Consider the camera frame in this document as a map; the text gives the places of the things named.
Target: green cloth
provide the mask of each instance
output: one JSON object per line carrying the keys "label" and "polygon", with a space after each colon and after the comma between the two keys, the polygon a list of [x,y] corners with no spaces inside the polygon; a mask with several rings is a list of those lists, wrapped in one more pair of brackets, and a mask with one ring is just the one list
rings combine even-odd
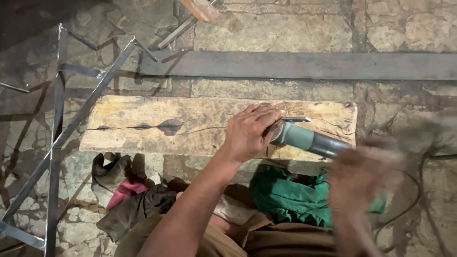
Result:
{"label": "green cloth", "polygon": [[[260,212],[270,213],[275,222],[298,222],[330,228],[330,209],[327,206],[329,185],[319,173],[309,185],[290,181],[279,167],[266,165],[249,184],[250,193]],[[386,197],[378,195],[369,213],[384,213]]]}

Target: dirty floor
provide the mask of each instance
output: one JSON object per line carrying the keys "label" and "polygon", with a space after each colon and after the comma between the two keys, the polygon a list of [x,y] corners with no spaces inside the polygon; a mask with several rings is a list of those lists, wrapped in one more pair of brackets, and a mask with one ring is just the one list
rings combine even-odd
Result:
{"label": "dirty floor", "polygon": [[[23,95],[0,88],[0,215],[49,150],[53,120],[58,23],[62,22],[95,45],[112,37],[122,45],[135,35],[151,49],[189,17],[176,0],[5,0],[0,3],[0,78],[29,84]],[[198,22],[168,49],[272,52],[457,52],[456,0],[221,0],[222,15],[214,23]],[[119,54],[116,45],[94,52],[69,40],[70,63],[106,70]],[[125,96],[232,97],[258,100],[355,102],[356,136],[395,135],[413,127],[414,114],[457,108],[454,82],[228,80],[151,78],[136,74],[132,55],[104,94]],[[93,90],[97,79],[74,75],[67,83],[64,126]],[[96,228],[105,213],[90,189],[91,162],[96,153],[80,152],[85,122],[64,146],[59,188],[57,254],[113,256],[116,245]],[[146,155],[146,172],[191,181],[209,158]],[[241,168],[233,183],[247,185],[259,160]],[[286,162],[292,172],[316,174],[319,163]],[[457,255],[457,162],[428,161],[425,191],[431,215],[449,251]],[[43,177],[15,216],[16,225],[44,236],[48,180]],[[389,201],[387,220],[403,211],[417,188],[405,179]],[[4,235],[0,245],[15,243]],[[418,205],[384,229],[379,245],[395,244],[392,257],[442,256],[424,209]],[[36,256],[31,247],[8,256]]]}

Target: stone floor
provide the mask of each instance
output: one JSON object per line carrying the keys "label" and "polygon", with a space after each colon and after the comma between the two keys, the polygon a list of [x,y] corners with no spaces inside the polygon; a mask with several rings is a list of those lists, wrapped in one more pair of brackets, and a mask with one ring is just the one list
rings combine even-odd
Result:
{"label": "stone floor", "polygon": [[[127,35],[153,48],[187,17],[171,0],[5,0],[0,37],[2,82],[29,84],[28,95],[0,88],[0,215],[49,149],[53,120],[58,23],[94,44],[116,36],[122,46]],[[220,19],[198,22],[169,49],[274,52],[457,52],[456,0],[221,0]],[[107,69],[119,53],[109,44],[98,52],[69,40],[70,63]],[[138,53],[130,57],[105,94],[133,96],[232,97],[259,100],[291,99],[355,102],[359,107],[356,136],[395,135],[417,124],[415,114],[457,108],[454,82],[227,80],[205,78],[158,79],[140,76]],[[97,79],[72,76],[67,84],[64,126],[74,116]],[[91,161],[96,153],[80,152],[85,122],[63,149],[59,189],[57,254],[112,256],[116,246],[96,228],[105,213],[90,189]],[[168,174],[192,178],[208,162],[200,156],[146,155],[150,176]],[[234,183],[247,185],[259,160],[241,168]],[[290,170],[315,174],[319,163],[283,162]],[[457,162],[428,161],[425,191],[431,214],[449,251],[457,254]],[[15,216],[18,227],[37,236],[45,232],[48,180],[43,177]],[[415,185],[404,180],[393,196],[386,220],[397,215],[416,196]],[[15,243],[0,237],[0,245]],[[393,257],[442,256],[421,206],[388,226],[379,244],[395,244]],[[8,256],[35,256],[22,248]]]}

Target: hand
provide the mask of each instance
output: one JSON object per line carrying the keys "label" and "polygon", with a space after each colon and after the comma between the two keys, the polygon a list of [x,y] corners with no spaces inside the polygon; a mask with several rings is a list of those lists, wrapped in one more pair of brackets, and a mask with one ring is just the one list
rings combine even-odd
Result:
{"label": "hand", "polygon": [[330,165],[329,206],[334,214],[365,215],[377,190],[399,183],[403,155],[383,150],[380,140],[338,153]]}
{"label": "hand", "polygon": [[237,163],[244,163],[266,149],[285,111],[277,103],[249,105],[228,120],[225,141],[220,151]]}

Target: brown pants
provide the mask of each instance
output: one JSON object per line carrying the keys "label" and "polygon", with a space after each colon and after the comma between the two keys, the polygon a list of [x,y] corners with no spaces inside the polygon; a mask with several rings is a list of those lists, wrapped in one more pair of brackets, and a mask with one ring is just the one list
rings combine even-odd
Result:
{"label": "brown pants", "polygon": [[[134,226],[121,240],[114,257],[136,257],[146,238],[162,219],[152,216]],[[253,215],[231,239],[218,227],[208,225],[197,256],[210,257],[335,257],[329,230],[301,223],[273,225],[264,214]]]}

